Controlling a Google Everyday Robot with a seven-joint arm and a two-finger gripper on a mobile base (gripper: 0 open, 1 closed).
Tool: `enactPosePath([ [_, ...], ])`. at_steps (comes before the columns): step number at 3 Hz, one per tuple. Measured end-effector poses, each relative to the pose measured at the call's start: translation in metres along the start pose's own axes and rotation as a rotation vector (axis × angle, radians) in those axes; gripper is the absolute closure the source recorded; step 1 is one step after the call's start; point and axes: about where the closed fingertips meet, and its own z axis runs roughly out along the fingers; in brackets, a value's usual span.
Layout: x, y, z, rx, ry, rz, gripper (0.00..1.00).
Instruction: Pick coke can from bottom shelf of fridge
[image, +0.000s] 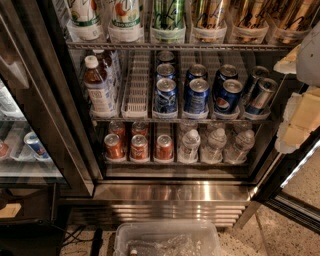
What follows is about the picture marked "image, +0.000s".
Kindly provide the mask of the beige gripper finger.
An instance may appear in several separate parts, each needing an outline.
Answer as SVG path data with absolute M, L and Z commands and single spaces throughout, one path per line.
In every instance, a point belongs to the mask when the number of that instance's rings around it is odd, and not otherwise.
M 310 134 L 320 126 L 320 89 L 311 87 L 289 98 L 277 131 L 275 149 L 290 154 L 299 149 Z
M 285 57 L 279 60 L 273 67 L 273 70 L 281 74 L 295 74 L 297 55 L 301 45 L 297 45 Z

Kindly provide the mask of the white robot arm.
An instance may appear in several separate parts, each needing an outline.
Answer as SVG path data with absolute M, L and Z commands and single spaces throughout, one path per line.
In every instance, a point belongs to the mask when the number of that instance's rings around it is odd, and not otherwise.
M 276 150 L 289 154 L 299 149 L 320 126 L 319 33 L 311 32 L 301 44 L 278 61 L 273 70 L 282 74 L 296 74 L 300 82 L 309 86 L 302 94 L 291 94 L 277 131 Z

